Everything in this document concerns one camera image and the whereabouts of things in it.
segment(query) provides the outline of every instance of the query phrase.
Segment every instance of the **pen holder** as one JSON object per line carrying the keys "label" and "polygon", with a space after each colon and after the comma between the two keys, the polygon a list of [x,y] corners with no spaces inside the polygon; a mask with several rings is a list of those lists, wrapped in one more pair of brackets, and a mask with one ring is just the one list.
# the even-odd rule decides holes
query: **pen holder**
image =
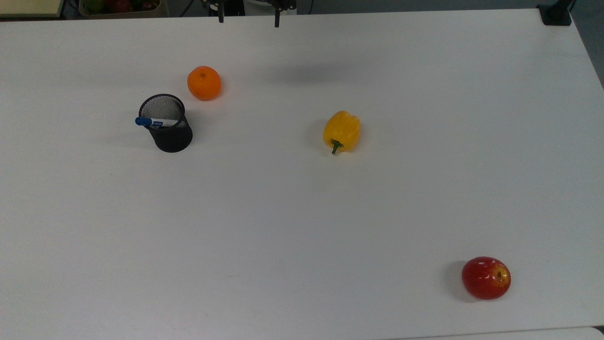
{"label": "pen holder", "polygon": [[180,99],[171,94],[156,94],[145,100],[138,111],[138,116],[178,121],[175,125],[168,128],[163,126],[145,126],[151,133],[155,145],[162,151],[181,151],[193,139],[193,131],[185,117],[185,106]]}

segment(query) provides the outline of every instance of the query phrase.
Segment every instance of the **marker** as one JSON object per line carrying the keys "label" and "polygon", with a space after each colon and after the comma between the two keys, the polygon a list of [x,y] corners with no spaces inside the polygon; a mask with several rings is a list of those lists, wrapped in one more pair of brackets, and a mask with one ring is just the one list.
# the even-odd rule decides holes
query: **marker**
{"label": "marker", "polygon": [[161,126],[163,128],[169,128],[171,126],[176,125],[176,123],[178,123],[178,120],[137,117],[134,122],[140,126],[154,126],[156,128],[159,128]]}

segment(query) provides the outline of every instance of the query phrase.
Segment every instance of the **white table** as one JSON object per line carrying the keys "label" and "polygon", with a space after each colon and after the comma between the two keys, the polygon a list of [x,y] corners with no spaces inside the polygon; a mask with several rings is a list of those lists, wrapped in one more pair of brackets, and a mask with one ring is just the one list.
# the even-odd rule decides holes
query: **white table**
{"label": "white table", "polygon": [[422,340],[602,340],[604,335],[591,327],[573,329],[532,330],[527,332],[486,333],[474,335],[439,336]]}
{"label": "white table", "polygon": [[[7,339],[388,339],[604,324],[604,91],[537,10],[0,23]],[[199,102],[187,74],[215,68]],[[166,154],[133,122],[187,108]],[[331,156],[326,120],[363,123]],[[471,299],[463,263],[512,271]]]}

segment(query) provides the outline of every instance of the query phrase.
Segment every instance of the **apple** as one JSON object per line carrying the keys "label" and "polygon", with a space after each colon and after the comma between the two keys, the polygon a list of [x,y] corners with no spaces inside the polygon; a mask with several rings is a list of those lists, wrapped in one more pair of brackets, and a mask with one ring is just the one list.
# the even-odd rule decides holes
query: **apple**
{"label": "apple", "polygon": [[492,257],[473,258],[463,266],[461,279],[474,297],[492,300],[502,297],[512,283],[510,270],[500,260]]}

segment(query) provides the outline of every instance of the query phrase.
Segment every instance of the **bell pepper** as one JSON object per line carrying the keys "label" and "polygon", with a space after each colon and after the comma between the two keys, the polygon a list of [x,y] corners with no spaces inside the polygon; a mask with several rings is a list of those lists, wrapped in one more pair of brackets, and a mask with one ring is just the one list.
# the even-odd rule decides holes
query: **bell pepper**
{"label": "bell pepper", "polygon": [[333,115],[323,130],[323,141],[333,148],[332,154],[337,150],[350,151],[355,148],[361,136],[361,121],[358,117],[346,111]]}

